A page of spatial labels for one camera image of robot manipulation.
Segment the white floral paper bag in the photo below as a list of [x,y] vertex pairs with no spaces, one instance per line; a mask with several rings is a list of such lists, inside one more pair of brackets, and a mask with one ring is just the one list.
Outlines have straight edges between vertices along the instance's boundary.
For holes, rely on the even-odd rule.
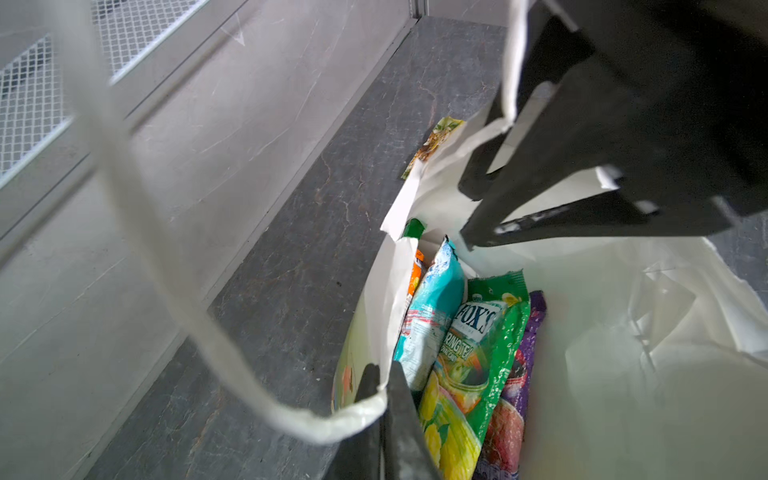
[[[77,1],[53,1],[48,14],[60,39],[90,31]],[[409,175],[382,223],[385,239],[347,337],[352,394],[323,417],[276,400],[200,305],[142,182],[109,83],[76,80],[71,96],[125,233],[219,381],[263,423],[307,443],[339,446],[382,424],[418,247],[404,236],[406,223],[417,218],[429,233],[458,237],[469,213],[456,191],[458,171],[472,148],[510,128],[509,118],[486,127],[472,119]],[[521,267],[547,298],[524,478],[766,477],[767,312],[707,240],[544,240],[489,253],[461,246],[459,259],[464,272],[483,276]],[[377,392],[356,401],[368,364],[379,366]]]

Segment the purple Fox's berries candy bag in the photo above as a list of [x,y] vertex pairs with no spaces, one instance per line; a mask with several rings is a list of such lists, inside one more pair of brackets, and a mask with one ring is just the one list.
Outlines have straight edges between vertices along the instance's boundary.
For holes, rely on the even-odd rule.
[[493,412],[473,479],[518,479],[538,329],[546,318],[542,291],[530,293],[530,315],[514,364]]

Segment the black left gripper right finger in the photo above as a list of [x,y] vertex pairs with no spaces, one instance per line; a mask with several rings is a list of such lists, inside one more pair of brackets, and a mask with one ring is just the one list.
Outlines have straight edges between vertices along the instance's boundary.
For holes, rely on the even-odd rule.
[[393,361],[381,425],[381,478],[441,479],[427,448],[402,365]]

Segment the yellow chips snack bag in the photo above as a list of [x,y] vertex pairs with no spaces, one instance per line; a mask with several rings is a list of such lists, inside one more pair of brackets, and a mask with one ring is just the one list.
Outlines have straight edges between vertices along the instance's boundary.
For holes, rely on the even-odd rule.
[[411,158],[410,162],[401,175],[401,179],[406,180],[408,178],[417,162],[426,163],[437,151],[437,149],[450,138],[453,132],[464,124],[464,120],[455,119],[449,116],[440,119],[434,125],[425,142]]

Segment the teal snack packet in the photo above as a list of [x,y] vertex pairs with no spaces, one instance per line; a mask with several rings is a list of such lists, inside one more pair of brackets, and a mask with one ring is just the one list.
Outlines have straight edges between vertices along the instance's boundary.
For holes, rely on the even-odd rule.
[[445,237],[414,293],[394,353],[416,397],[426,387],[448,328],[464,302],[465,288],[455,245]]

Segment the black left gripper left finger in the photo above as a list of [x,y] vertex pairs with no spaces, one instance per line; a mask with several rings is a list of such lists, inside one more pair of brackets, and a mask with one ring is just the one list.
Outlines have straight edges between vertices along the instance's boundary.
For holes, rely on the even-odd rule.
[[[365,400],[377,392],[379,366],[366,365],[355,400]],[[324,480],[380,479],[381,426],[375,420],[362,432],[342,441],[326,471]]]

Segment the green Fox's candy bag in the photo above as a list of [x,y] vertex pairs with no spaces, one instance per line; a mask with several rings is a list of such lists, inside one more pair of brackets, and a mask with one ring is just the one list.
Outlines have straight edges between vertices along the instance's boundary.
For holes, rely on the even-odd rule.
[[521,270],[468,281],[418,406],[444,479],[470,479],[530,315]]

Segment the orange snack packet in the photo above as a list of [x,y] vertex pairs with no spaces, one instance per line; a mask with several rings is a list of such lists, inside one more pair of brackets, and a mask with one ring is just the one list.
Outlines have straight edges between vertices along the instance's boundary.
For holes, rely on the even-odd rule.
[[410,303],[418,288],[425,271],[425,257],[421,250],[417,250],[414,256],[411,275],[407,289],[407,302]]

